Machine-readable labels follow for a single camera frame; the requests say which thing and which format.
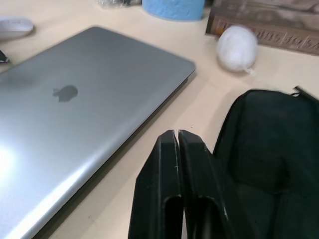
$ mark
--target laptop lid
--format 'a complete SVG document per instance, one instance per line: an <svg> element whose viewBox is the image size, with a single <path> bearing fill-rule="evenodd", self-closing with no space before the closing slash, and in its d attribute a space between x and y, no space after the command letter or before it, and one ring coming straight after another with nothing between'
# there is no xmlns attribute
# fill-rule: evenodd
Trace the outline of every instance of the laptop lid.
<svg viewBox="0 0 319 239"><path fill-rule="evenodd" d="M0 238L34 236L194 71L89 28L0 75Z"/></svg>

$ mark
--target blue cup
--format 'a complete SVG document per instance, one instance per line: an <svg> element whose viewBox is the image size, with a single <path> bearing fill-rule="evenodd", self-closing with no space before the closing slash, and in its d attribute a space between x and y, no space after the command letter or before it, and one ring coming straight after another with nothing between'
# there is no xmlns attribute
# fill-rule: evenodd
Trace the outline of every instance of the blue cup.
<svg viewBox="0 0 319 239"><path fill-rule="evenodd" d="M158 17L180 20L201 20L205 0L143 0L145 11Z"/></svg>

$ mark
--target laptop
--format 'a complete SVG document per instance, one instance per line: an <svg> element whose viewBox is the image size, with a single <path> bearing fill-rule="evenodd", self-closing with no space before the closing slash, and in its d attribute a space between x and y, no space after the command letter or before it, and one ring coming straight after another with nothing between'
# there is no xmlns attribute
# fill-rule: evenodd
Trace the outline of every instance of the laptop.
<svg viewBox="0 0 319 239"><path fill-rule="evenodd" d="M0 74L0 238L36 235L194 69L92 27Z"/></svg>

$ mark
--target book spine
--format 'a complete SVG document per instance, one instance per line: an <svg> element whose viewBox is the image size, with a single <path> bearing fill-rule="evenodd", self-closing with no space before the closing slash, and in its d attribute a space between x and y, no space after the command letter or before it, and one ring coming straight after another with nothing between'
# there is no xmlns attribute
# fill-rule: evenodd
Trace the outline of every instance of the book spine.
<svg viewBox="0 0 319 239"><path fill-rule="evenodd" d="M260 44L319 55L319 32L275 26L226 16L214 16L206 33L220 36L232 25L250 28Z"/></svg>

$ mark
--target apple logo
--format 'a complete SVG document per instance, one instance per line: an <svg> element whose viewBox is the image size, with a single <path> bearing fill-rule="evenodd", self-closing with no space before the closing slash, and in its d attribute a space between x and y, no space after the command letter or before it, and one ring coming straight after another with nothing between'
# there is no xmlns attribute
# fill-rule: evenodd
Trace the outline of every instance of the apple logo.
<svg viewBox="0 0 319 239"><path fill-rule="evenodd" d="M54 89L54 97L58 97L59 102L69 102L72 98L77 97L78 89L75 86L65 86L62 89Z"/></svg>

